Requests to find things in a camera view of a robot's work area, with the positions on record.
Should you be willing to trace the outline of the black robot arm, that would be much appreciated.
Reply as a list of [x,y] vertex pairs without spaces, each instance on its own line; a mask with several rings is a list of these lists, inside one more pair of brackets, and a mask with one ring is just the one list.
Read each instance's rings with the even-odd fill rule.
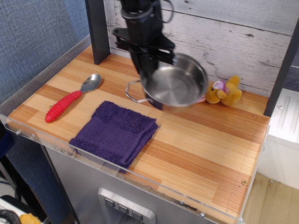
[[163,104],[148,92],[146,83],[158,69],[160,62],[174,64],[175,44],[162,33],[163,24],[161,4],[158,0],[122,0],[121,15],[126,28],[116,28],[116,46],[128,51],[133,64],[140,75],[147,100],[157,109]]

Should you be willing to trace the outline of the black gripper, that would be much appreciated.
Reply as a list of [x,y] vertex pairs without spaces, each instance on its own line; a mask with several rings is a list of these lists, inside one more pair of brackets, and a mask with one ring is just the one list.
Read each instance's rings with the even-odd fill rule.
[[[158,69],[160,61],[172,61],[175,44],[162,34],[163,23],[154,14],[124,14],[126,28],[116,28],[118,48],[129,51],[138,74],[145,79]],[[163,104],[145,93],[148,102],[159,110]]]

